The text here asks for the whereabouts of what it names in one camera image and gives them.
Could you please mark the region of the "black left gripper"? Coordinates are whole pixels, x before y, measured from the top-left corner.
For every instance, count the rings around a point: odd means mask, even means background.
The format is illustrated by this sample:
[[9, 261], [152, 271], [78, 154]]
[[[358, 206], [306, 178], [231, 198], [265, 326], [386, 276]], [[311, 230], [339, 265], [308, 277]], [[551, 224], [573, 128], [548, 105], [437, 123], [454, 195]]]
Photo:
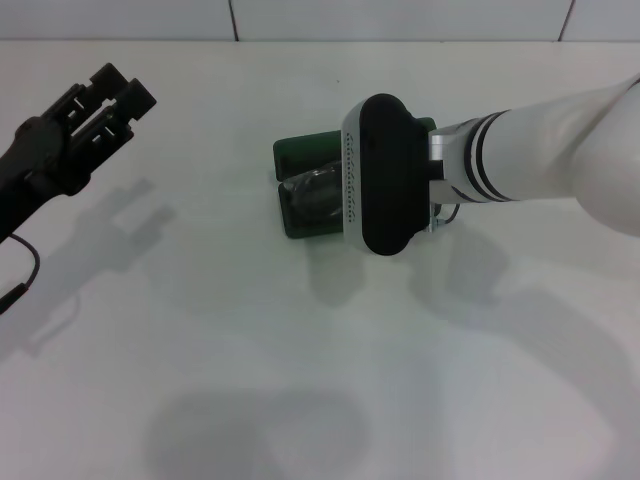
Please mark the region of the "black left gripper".
[[[74, 132], [106, 100], [114, 103]], [[48, 119], [25, 121], [1, 156], [1, 239], [49, 200], [83, 190], [92, 172], [133, 138], [130, 122], [139, 121], [155, 105], [137, 79], [128, 83], [107, 63], [88, 86], [74, 84], [56, 100], [47, 110]]]

